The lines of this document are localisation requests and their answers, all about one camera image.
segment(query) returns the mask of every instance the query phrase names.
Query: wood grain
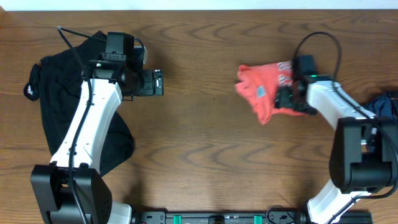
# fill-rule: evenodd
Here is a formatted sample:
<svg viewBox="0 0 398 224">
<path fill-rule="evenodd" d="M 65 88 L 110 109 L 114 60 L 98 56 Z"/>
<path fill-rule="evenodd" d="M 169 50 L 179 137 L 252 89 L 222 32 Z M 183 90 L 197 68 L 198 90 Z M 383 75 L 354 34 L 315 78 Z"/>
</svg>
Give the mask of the wood grain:
<svg viewBox="0 0 398 224">
<path fill-rule="evenodd" d="M 22 94 L 32 65 L 67 46 L 56 26 L 92 34 L 127 32 L 163 69 L 165 95 L 124 102 L 118 112 L 136 151 L 104 177 L 115 200 L 178 210 L 266 210 L 302 206 L 329 179 L 333 131 L 320 116 L 275 115 L 261 126 L 235 93 L 240 64 L 291 58 L 316 30 L 343 46 L 339 81 L 359 102 L 398 86 L 398 11 L 8 12 L 0 30 L 0 223 L 42 223 L 30 186 L 50 160 L 39 102 Z M 74 45 L 81 37 L 68 35 Z M 333 44 L 303 46 L 332 72 Z M 360 201 L 375 223 L 396 223 L 398 196 Z"/>
</svg>

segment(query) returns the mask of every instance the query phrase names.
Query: wooden table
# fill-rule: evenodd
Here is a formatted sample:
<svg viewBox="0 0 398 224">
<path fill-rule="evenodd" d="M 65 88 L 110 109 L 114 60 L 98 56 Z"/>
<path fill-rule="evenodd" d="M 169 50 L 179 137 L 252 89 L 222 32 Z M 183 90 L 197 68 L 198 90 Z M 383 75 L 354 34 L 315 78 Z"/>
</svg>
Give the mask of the wooden table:
<svg viewBox="0 0 398 224">
<path fill-rule="evenodd" d="M 300 207 L 326 184 L 333 130 L 321 116 L 275 115 L 261 126 L 234 89 L 242 63 L 289 60 L 300 39 L 326 30 L 342 44 L 338 79 L 355 100 L 398 86 L 398 11 L 8 12 L 0 30 L 0 223 L 42 223 L 30 173 L 51 156 L 40 104 L 22 89 L 34 63 L 67 49 L 58 25 L 140 37 L 147 68 L 165 73 L 164 96 L 118 109 L 136 151 L 104 177 L 115 200 L 141 208 Z M 330 40 L 314 38 L 302 52 L 332 72 Z M 397 203 L 395 194 L 355 208 L 369 209 L 376 223 L 397 223 Z"/>
</svg>

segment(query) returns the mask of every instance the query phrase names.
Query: white wall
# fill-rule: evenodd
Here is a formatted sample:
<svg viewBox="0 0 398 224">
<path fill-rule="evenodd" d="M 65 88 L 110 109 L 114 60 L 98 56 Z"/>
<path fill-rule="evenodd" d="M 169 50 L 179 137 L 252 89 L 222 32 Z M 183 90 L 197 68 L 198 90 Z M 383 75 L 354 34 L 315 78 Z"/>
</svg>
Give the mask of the white wall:
<svg viewBox="0 0 398 224">
<path fill-rule="evenodd" d="M 6 11 L 398 9 L 398 0 L 0 0 Z"/>
</svg>

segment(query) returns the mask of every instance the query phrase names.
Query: green tape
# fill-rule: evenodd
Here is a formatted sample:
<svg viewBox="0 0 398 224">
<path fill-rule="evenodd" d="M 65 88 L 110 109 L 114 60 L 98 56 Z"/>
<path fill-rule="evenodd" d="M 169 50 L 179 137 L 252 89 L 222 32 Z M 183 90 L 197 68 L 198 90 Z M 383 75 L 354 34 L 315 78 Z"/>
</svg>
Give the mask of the green tape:
<svg viewBox="0 0 398 224">
<path fill-rule="evenodd" d="M 262 216 L 255 215 L 254 216 L 254 224 L 262 224 Z"/>
<path fill-rule="evenodd" d="M 182 217 L 181 217 L 181 215 L 174 215 L 174 217 L 173 217 L 173 224 L 182 224 Z"/>
</svg>

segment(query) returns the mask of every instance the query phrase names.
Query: folded red cloth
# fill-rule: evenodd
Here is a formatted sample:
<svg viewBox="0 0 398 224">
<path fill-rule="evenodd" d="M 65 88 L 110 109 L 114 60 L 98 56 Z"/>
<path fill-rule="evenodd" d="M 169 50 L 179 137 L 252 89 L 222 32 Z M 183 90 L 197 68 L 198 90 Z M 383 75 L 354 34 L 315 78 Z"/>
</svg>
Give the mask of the folded red cloth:
<svg viewBox="0 0 398 224">
<path fill-rule="evenodd" d="M 275 108 L 278 87 L 291 86 L 292 74 L 291 61 L 261 66 L 241 65 L 238 71 L 240 82 L 235 85 L 235 89 L 253 107 L 253 112 L 263 125 L 276 113 L 302 116 L 303 113 L 290 108 Z"/>
</svg>

